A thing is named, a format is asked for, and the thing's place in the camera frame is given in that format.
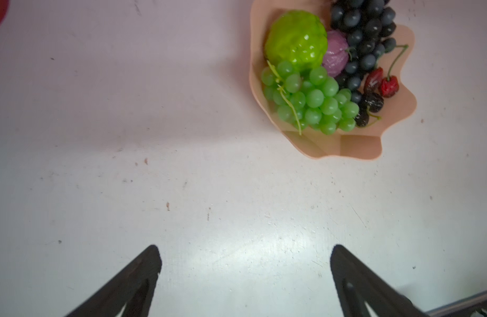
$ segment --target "lime green fruit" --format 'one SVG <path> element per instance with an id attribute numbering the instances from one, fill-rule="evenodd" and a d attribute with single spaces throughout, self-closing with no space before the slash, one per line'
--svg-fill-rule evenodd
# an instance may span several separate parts
<path id="1" fill-rule="evenodd" d="M 327 34 L 319 17 L 307 11 L 292 10 L 270 28 L 265 57 L 273 65 L 289 61 L 295 72 L 303 72 L 320 66 L 327 49 Z"/>

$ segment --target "bunch of green grapes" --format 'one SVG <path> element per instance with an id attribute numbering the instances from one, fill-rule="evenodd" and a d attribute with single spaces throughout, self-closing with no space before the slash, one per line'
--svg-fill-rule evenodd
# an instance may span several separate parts
<path id="1" fill-rule="evenodd" d="M 300 131 L 310 126 L 326 135 L 354 129 L 360 107 L 351 101 L 349 89 L 339 90 L 337 81 L 322 66 L 301 76 L 288 61 L 277 67 L 269 63 L 261 73 L 265 98 L 277 106 L 279 118 Z"/>

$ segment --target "peach-colored bowl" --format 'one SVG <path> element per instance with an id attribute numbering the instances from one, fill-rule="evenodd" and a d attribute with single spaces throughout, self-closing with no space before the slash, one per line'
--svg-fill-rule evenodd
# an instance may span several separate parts
<path id="1" fill-rule="evenodd" d="M 300 136 L 289 123 L 278 118 L 273 107 L 268 104 L 262 91 L 261 71 L 266 66 L 263 47 L 272 23 L 287 10 L 306 10 L 321 18 L 329 25 L 330 3 L 326 0 L 255 0 L 250 11 L 250 88 L 254 98 L 267 114 L 273 125 L 304 155 L 319 159 L 337 155 L 363 160 L 378 158 L 382 153 L 381 136 L 393 124 L 411 116 L 417 101 L 412 92 L 400 80 L 400 71 L 414 47 L 414 33 L 403 25 L 398 25 L 393 37 L 399 45 L 409 44 L 409 48 L 393 67 L 392 74 L 398 77 L 400 90 L 392 98 L 384 99 L 384 107 L 379 111 L 382 119 L 367 128 L 354 128 L 350 132 L 337 130 L 326 136 L 310 127 Z M 379 66 L 388 72 L 389 66 L 401 49 L 394 49 L 379 59 Z"/>

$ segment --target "tabletop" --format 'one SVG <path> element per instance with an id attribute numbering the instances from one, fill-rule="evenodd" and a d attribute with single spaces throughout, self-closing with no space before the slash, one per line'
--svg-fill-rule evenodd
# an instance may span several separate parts
<path id="1" fill-rule="evenodd" d="M 343 244 L 417 307 L 487 289 L 487 0 L 391 0 L 412 117 L 311 160 L 248 85 L 251 0 L 11 0 L 0 316 L 62 316 L 156 244 L 150 316 L 341 316 Z"/>

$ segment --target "bunch of grapes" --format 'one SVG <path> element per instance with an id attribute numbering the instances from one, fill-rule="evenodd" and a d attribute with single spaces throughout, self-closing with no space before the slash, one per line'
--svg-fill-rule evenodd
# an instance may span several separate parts
<path id="1" fill-rule="evenodd" d="M 351 101 L 349 89 L 339 90 L 339 84 L 328 76 L 322 66 L 295 73 L 288 61 L 277 67 L 268 62 L 261 73 L 265 98 L 276 105 L 278 117 L 301 131 L 310 126 L 326 135 L 337 128 L 351 131 L 360 108 Z"/>
<path id="2" fill-rule="evenodd" d="M 390 36 L 396 29 L 390 0 L 338 0 L 331 9 L 331 27 L 347 35 L 351 60 L 337 80 L 341 88 L 356 91 L 377 60 L 396 47 Z"/>

